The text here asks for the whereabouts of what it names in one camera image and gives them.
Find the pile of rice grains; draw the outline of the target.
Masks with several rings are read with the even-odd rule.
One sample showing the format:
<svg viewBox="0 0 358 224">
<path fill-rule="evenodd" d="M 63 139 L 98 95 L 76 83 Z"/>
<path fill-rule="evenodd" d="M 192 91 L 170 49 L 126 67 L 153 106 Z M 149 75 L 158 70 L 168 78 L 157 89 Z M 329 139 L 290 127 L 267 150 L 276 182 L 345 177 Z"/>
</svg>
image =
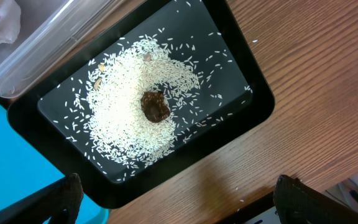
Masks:
<svg viewBox="0 0 358 224">
<path fill-rule="evenodd" d="M 163 93 L 170 116 L 152 123 L 140 99 Z M 124 182 L 215 127 L 218 110 L 245 105 L 252 87 L 220 32 L 175 37 L 164 28 L 131 40 L 58 84 L 39 108 L 105 176 Z"/>
</svg>

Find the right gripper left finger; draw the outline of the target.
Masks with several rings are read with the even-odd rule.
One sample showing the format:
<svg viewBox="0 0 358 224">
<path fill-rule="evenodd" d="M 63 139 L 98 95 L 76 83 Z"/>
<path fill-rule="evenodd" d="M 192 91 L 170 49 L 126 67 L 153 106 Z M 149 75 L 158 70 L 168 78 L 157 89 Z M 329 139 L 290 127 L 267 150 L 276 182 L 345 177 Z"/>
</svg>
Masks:
<svg viewBox="0 0 358 224">
<path fill-rule="evenodd" d="M 73 173 L 0 210 L 0 223 L 74 224 L 83 196 L 80 176 Z"/>
</svg>

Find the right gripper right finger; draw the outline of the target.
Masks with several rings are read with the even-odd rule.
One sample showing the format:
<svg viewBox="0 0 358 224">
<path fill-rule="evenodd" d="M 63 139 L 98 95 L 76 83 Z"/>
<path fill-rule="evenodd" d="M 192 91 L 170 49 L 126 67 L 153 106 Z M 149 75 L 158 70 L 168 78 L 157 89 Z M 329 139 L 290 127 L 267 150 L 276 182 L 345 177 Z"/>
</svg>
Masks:
<svg viewBox="0 0 358 224">
<path fill-rule="evenodd" d="M 358 213 L 287 175 L 280 175 L 273 202 L 281 223 L 358 224 Z"/>
</svg>

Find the brown food scrap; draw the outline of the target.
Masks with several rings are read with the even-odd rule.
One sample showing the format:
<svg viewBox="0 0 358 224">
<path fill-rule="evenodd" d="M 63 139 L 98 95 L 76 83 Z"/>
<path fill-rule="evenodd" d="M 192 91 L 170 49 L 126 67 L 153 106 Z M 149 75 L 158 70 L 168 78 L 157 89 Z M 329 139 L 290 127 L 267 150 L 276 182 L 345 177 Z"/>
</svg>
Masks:
<svg viewBox="0 0 358 224">
<path fill-rule="evenodd" d="M 145 117 L 152 123 L 159 123 L 170 116 L 170 109 L 165 103 L 162 92 L 147 91 L 140 99 Z"/>
</svg>

